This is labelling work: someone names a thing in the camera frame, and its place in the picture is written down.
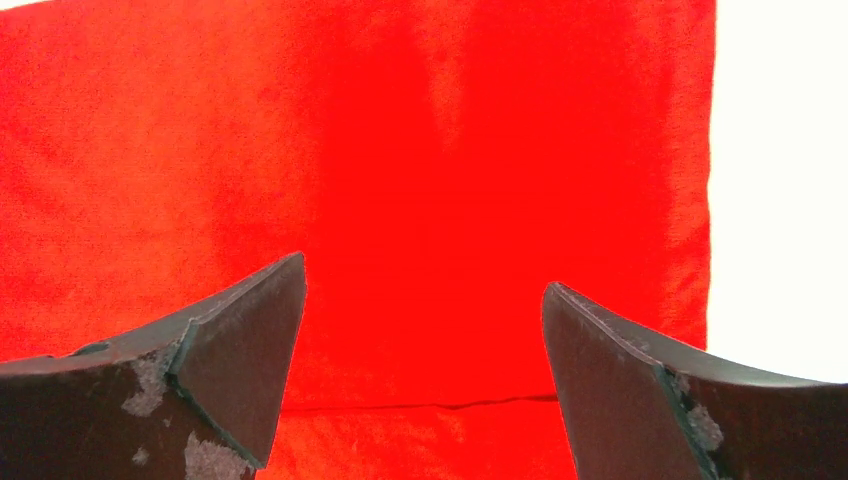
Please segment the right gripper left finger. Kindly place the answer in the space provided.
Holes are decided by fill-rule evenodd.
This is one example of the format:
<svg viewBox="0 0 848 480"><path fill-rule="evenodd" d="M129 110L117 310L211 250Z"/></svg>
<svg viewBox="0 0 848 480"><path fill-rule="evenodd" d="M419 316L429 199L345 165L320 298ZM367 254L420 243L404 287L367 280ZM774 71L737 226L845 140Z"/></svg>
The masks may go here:
<svg viewBox="0 0 848 480"><path fill-rule="evenodd" d="M5 479L252 479L269 462L306 297L287 255L62 357L1 366Z"/></svg>

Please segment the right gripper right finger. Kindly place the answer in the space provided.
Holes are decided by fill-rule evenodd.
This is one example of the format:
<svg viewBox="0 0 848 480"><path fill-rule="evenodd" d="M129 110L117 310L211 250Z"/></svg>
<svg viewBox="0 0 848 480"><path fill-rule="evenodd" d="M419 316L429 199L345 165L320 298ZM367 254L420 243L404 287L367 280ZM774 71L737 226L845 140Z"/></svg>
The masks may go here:
<svg viewBox="0 0 848 480"><path fill-rule="evenodd" d="M710 355L558 282L543 324L579 478L846 478L845 385Z"/></svg>

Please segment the red t-shirt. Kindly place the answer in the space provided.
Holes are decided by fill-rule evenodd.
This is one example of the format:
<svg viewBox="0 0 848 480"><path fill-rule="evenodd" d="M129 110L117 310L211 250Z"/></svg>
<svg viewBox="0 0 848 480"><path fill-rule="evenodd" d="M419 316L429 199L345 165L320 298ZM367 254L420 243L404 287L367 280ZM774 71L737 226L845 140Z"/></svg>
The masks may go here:
<svg viewBox="0 0 848 480"><path fill-rule="evenodd" d="M264 479L571 479L552 281L696 347L712 1L44 1L1 15L1 355L293 251Z"/></svg>

